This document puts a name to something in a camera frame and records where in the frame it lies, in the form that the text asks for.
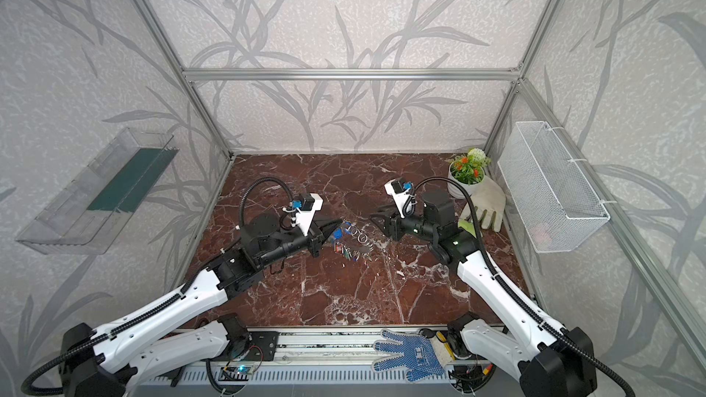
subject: side wall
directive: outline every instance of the side wall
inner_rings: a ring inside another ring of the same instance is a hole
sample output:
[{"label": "side wall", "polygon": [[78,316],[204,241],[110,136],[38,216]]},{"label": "side wall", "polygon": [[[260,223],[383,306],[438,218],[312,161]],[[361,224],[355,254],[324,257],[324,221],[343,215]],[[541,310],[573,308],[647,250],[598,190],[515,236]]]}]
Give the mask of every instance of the side wall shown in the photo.
[{"label": "side wall", "polygon": [[[566,0],[529,80],[695,309],[706,316],[706,7],[703,0]],[[518,98],[515,121],[534,119]],[[493,175],[501,180],[499,170]],[[613,235],[537,254],[510,223],[543,304],[592,337],[645,396],[706,396],[706,380]],[[620,396],[604,376],[599,395]]]},{"label": "side wall", "polygon": [[[190,68],[511,68],[546,0],[150,0]],[[505,82],[211,82],[233,150],[482,144]],[[433,132],[420,135],[420,132]]]},{"label": "side wall", "polygon": [[[19,396],[66,329],[171,286],[227,159],[128,0],[0,0],[0,34],[0,394]],[[107,253],[16,243],[126,126],[173,132],[179,153]]]}]

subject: white flower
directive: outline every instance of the white flower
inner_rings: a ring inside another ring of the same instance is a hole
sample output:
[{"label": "white flower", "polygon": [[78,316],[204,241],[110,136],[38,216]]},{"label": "white flower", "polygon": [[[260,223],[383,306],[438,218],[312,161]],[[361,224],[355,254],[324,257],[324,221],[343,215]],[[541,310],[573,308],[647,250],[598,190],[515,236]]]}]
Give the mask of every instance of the white flower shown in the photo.
[{"label": "white flower", "polygon": [[478,163],[482,163],[486,160],[486,155],[482,149],[479,149],[477,147],[473,147],[468,151],[468,158],[471,161],[476,161]]}]

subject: mesh basket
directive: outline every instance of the mesh basket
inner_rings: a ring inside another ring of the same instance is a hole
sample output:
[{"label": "mesh basket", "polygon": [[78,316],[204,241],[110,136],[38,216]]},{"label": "mesh basket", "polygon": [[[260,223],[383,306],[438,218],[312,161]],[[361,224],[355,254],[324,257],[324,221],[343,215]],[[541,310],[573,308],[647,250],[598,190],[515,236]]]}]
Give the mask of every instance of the mesh basket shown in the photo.
[{"label": "mesh basket", "polygon": [[538,253],[574,250],[610,219],[546,122],[517,122],[498,166]]}]

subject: red marble tabletop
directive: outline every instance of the red marble tabletop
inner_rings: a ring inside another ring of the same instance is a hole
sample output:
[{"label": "red marble tabletop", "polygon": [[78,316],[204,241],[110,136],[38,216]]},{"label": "red marble tabletop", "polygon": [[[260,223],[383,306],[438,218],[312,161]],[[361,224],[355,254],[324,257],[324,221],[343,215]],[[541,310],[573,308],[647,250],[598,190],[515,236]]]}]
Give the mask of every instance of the red marble tabletop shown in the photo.
[{"label": "red marble tabletop", "polygon": [[[500,323],[488,305],[448,268],[439,264],[424,242],[406,236],[395,243],[367,217],[377,206],[391,203],[384,183],[404,176],[414,183],[444,175],[448,154],[337,154],[241,155],[216,205],[189,273],[216,255],[233,239],[238,205],[243,191],[262,176],[283,179],[296,193],[318,193],[324,199],[318,217],[342,217],[372,239],[370,260],[349,261],[332,245],[319,258],[300,251],[285,262],[281,273],[271,275],[242,295],[205,313],[213,320],[235,312],[247,326],[432,324],[447,323],[472,311],[489,323]],[[434,186],[430,182],[425,189]],[[266,210],[285,206],[279,186],[263,183],[249,196],[246,221]],[[457,213],[464,203],[455,202]],[[496,263],[523,290],[527,290],[507,238],[484,230],[484,242]]]}]

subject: beige glove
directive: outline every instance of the beige glove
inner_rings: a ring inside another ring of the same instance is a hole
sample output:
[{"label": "beige glove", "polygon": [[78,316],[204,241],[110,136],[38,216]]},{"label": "beige glove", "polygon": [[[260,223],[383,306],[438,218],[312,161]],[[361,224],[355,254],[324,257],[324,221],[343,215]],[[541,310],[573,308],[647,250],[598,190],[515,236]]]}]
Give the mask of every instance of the beige glove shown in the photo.
[{"label": "beige glove", "polygon": [[[481,223],[481,228],[490,228],[500,231],[503,224],[503,212],[505,211],[505,192],[500,189],[497,183],[490,179],[488,175],[478,183],[478,188],[471,195],[471,201],[476,207],[476,215]],[[465,219],[471,214],[471,209],[466,204],[461,212],[461,218]]]}]

